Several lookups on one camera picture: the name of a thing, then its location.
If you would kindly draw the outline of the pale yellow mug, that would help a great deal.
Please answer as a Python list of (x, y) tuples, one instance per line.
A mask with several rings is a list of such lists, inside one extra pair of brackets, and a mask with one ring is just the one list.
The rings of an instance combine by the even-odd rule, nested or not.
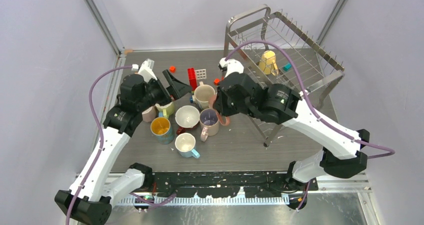
[(156, 103), (155, 107), (158, 111), (159, 117), (164, 117), (168, 119), (175, 112), (175, 104), (173, 101), (166, 105), (159, 105), (158, 103)]

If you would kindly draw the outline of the small salmon cup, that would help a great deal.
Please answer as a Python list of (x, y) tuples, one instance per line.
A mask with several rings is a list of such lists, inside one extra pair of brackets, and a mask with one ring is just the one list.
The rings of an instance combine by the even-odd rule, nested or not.
[(217, 93), (216, 94), (214, 94), (214, 95), (212, 95), (210, 98), (209, 98), (209, 100), (208, 100), (208, 108), (209, 109), (212, 109), (212, 110), (214, 110), (215, 111), (215, 114), (216, 114), (216, 116), (217, 116), (217, 118), (218, 118), (218, 121), (219, 121), (219, 123), (222, 125), (222, 126), (228, 126), (229, 124), (230, 124), (230, 122), (231, 122), (231, 120), (230, 120), (230, 118), (229, 117), (227, 117), (227, 116), (221, 116), (220, 115), (220, 113), (215, 109), (215, 108), (213, 108), (213, 105), (214, 105), (214, 102), (216, 101), (216, 99), (217, 99)]

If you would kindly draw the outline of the pink cup rack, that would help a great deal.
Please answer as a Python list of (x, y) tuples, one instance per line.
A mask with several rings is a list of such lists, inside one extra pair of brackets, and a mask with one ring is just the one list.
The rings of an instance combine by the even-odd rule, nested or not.
[(220, 122), (215, 110), (208, 108), (200, 113), (200, 124), (202, 127), (200, 139), (205, 142), (209, 137), (219, 132)]

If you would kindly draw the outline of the cream floral mug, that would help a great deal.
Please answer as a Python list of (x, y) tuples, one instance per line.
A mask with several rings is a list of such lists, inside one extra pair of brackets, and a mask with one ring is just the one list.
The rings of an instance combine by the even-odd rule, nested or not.
[(199, 106), (201, 110), (209, 108), (209, 101), (216, 94), (215, 89), (208, 84), (204, 84), (202, 81), (194, 90), (193, 101)]

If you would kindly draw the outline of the dark red cup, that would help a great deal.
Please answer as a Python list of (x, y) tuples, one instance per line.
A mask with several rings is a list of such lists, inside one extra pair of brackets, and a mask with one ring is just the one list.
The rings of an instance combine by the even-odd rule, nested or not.
[(176, 111), (175, 121), (178, 125), (176, 134), (180, 135), (198, 125), (200, 121), (200, 112), (195, 106), (184, 105)]

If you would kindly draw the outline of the pink faceted mug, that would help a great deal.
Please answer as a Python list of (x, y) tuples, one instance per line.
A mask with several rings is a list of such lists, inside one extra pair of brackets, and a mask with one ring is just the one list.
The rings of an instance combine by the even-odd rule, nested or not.
[(151, 106), (142, 113), (142, 120), (146, 123), (151, 123), (157, 117), (157, 110), (155, 106)]

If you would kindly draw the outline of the blue patterned mug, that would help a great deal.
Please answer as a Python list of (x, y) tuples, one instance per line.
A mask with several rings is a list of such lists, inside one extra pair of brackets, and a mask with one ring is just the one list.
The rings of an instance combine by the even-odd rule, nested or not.
[(150, 124), (150, 131), (160, 144), (167, 145), (174, 141), (175, 133), (172, 124), (162, 112)]

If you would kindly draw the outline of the light blue cup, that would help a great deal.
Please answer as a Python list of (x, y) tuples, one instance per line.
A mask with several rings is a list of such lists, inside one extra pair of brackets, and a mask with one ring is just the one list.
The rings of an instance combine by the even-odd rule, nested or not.
[(196, 150), (196, 139), (192, 134), (188, 132), (179, 134), (175, 139), (174, 145), (182, 157), (193, 157), (195, 159), (200, 158), (200, 154)]

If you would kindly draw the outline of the small yellow cup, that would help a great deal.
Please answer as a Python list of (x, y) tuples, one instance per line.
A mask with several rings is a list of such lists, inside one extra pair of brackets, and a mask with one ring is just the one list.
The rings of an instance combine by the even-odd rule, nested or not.
[(258, 67), (265, 75), (277, 76), (279, 74), (279, 68), (276, 61), (275, 52), (267, 50), (261, 55)]

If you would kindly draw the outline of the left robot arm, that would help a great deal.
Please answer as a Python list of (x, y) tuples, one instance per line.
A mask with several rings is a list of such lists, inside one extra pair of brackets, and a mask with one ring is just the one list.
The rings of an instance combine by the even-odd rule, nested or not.
[(86, 165), (67, 190), (59, 190), (54, 201), (65, 214), (65, 223), (75, 220), (86, 225), (104, 225), (113, 207), (131, 192), (148, 192), (154, 184), (151, 167), (133, 163), (112, 183), (105, 182), (123, 148), (142, 122), (142, 113), (154, 105), (167, 105), (192, 92), (189, 84), (176, 79), (168, 70), (165, 87), (150, 68), (127, 75), (119, 86), (116, 104), (104, 122), (95, 122), (99, 140)]

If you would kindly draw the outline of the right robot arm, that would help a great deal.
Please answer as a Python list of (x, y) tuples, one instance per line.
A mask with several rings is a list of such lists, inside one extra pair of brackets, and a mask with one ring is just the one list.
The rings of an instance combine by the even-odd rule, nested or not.
[(322, 175), (348, 179), (367, 168), (368, 156), (361, 152), (361, 143), (369, 141), (369, 132), (341, 126), (284, 84), (262, 87), (246, 73), (233, 72), (218, 84), (209, 105), (223, 117), (244, 114), (294, 129), (322, 145), (315, 155), (290, 163), (285, 183), (291, 190)]

